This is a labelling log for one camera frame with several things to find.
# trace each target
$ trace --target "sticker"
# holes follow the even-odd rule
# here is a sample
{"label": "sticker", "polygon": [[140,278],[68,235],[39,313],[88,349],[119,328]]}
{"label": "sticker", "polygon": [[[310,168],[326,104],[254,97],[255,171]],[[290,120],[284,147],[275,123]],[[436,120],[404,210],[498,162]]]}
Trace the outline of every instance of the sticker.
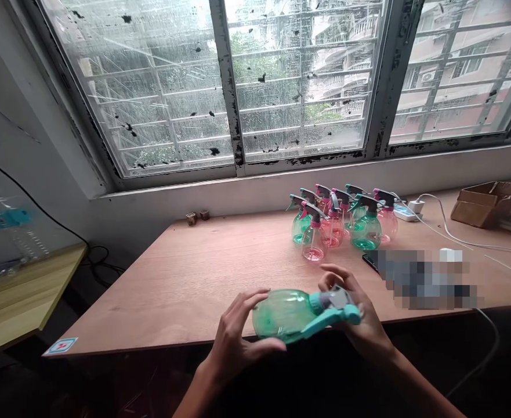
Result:
{"label": "sticker", "polygon": [[62,340],[56,341],[54,344],[52,344],[52,347],[48,349],[48,351],[45,354],[58,354],[62,352],[68,351],[72,345],[77,341],[76,338],[64,338]]}

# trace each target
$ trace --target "floor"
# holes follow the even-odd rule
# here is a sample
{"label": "floor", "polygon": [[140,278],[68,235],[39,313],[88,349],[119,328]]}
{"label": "floor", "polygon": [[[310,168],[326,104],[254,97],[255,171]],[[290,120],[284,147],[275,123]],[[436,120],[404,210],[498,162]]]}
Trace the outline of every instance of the floor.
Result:
{"label": "floor", "polygon": [[[501,334],[497,356],[451,398],[470,417],[511,416],[511,310],[491,312]],[[477,313],[386,325],[395,345],[443,393],[491,348],[493,333]],[[0,369],[0,416],[170,417],[208,345],[92,356],[73,360],[112,389],[112,411],[95,414],[18,364]],[[412,416],[380,371],[344,335],[327,330],[243,372],[209,416]]]}

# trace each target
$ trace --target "wooden desk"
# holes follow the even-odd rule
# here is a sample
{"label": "wooden desk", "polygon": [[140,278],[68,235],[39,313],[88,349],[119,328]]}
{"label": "wooden desk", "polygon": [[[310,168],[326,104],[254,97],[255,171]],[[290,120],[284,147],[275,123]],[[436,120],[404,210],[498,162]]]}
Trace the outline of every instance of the wooden desk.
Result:
{"label": "wooden desk", "polygon": [[[450,213],[458,191],[439,193]],[[442,226],[436,202],[423,210],[434,228]],[[212,218],[194,227],[172,224],[62,338],[78,337],[64,355],[127,351],[211,341],[219,317],[240,291],[253,287],[317,291],[322,272],[305,260],[291,240],[294,212],[268,212]],[[511,233],[486,231],[448,221],[466,240],[511,247]],[[421,223],[399,222],[389,248],[463,249]],[[511,265],[511,254],[465,249],[470,258],[466,284],[479,286],[483,307],[511,305],[511,271],[484,257]],[[328,262],[351,270],[368,293],[382,321],[398,321],[456,311],[409,311],[395,301],[385,282],[361,260],[349,242],[331,250]],[[251,317],[244,336],[254,335]]]}
{"label": "wooden desk", "polygon": [[0,349],[43,329],[84,254],[79,244],[0,278]]}

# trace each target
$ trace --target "wall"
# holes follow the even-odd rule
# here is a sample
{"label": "wall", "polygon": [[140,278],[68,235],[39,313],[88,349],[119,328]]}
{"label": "wall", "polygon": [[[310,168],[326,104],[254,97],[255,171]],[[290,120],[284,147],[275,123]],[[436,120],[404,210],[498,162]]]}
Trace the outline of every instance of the wall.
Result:
{"label": "wall", "polygon": [[[0,166],[9,171],[56,219],[94,243],[108,246],[113,262],[129,265],[175,219],[208,209],[213,216],[280,210],[288,195],[316,182],[341,187],[350,182],[399,194],[454,188],[511,179],[511,146],[452,154],[328,167],[229,179],[195,185],[102,194],[103,183],[90,168],[67,117],[41,77],[13,22],[0,3],[0,109],[31,133],[29,138],[0,116]],[[22,196],[0,174],[0,195]],[[37,229],[48,246],[62,248],[77,240],[50,220]],[[0,260],[13,256],[0,234]],[[74,280],[94,301],[100,288],[86,271]]]}

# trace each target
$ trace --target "plug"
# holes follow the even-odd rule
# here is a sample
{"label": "plug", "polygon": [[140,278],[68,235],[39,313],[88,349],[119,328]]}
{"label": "plug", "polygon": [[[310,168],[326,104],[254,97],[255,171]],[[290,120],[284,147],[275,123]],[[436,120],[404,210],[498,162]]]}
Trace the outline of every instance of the plug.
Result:
{"label": "plug", "polygon": [[423,205],[425,205],[423,200],[412,200],[408,202],[408,208],[415,214],[422,212]]}

